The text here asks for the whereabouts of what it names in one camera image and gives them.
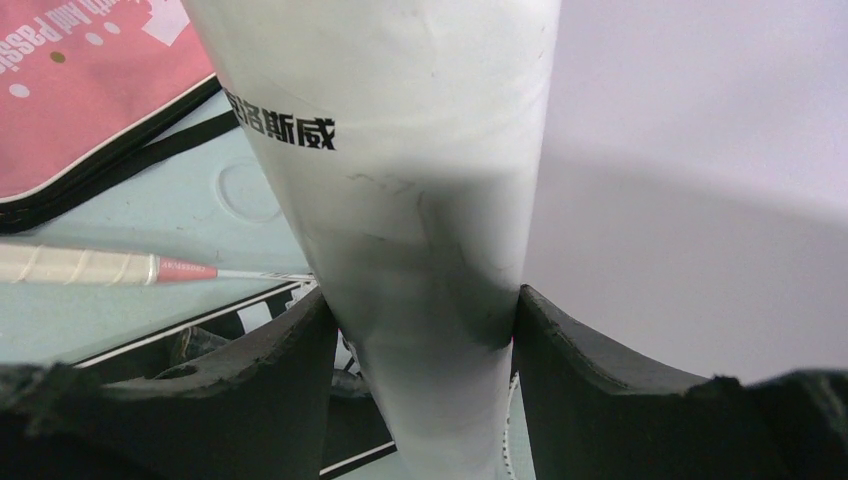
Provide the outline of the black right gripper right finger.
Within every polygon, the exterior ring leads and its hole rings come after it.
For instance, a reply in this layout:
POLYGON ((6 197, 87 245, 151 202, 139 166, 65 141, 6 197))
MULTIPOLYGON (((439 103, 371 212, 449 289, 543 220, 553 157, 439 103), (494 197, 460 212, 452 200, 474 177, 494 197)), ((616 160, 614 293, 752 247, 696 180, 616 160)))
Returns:
POLYGON ((514 324, 540 479, 843 479, 847 374, 743 383, 691 374, 577 321, 523 286, 514 324))

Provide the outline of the white shuttlecock tube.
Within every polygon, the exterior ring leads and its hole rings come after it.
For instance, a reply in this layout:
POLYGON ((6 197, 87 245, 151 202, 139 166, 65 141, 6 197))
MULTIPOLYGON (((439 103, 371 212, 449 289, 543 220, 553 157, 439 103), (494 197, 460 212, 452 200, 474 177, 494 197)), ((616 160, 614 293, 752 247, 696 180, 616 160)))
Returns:
POLYGON ((559 3, 184 7, 410 473, 496 478, 559 3))

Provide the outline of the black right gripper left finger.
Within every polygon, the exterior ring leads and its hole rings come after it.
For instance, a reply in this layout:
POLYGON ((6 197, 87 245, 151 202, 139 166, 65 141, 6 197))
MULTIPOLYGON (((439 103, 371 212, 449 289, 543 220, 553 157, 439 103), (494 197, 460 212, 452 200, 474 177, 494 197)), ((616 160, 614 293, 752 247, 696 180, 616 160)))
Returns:
POLYGON ((1 369, 5 479, 315 479, 337 330, 319 290, 154 379, 1 369))

